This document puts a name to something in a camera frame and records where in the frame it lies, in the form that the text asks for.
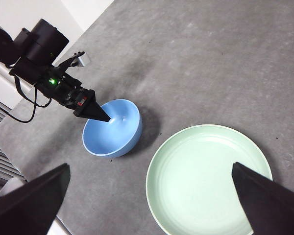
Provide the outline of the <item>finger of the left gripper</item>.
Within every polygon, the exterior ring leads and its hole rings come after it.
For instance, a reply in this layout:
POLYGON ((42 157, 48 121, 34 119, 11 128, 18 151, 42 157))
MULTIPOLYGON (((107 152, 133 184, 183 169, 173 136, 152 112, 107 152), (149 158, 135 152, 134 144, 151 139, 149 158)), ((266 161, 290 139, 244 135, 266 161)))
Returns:
POLYGON ((87 118, 109 122, 110 117, 96 102, 94 94, 79 94, 75 100, 73 114, 79 118, 87 118))

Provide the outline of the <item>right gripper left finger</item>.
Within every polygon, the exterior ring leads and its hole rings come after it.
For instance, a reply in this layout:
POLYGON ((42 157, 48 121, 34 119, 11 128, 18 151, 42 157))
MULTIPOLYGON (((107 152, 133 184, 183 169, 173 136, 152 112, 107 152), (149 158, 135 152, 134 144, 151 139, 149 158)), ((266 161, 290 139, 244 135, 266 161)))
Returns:
POLYGON ((46 235, 65 198, 70 166, 64 163, 0 196, 0 235, 46 235))

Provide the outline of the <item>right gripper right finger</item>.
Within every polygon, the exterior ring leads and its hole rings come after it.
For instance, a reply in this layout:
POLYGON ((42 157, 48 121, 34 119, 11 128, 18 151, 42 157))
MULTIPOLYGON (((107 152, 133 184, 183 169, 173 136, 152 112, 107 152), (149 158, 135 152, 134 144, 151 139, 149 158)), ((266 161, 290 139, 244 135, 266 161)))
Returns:
POLYGON ((294 235, 294 192, 239 162, 231 175, 255 235, 294 235))

